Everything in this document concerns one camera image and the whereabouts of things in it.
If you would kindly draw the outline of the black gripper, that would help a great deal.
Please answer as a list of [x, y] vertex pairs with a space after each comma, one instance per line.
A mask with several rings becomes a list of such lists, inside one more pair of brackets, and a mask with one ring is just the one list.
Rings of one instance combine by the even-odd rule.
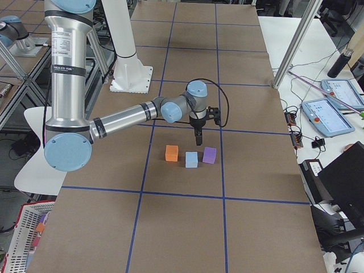
[[203, 111], [192, 111], [189, 113], [189, 124], [194, 128], [197, 146], [202, 145], [202, 128], [207, 121], [212, 119], [217, 126], [221, 125], [221, 112], [219, 108], [208, 106]]

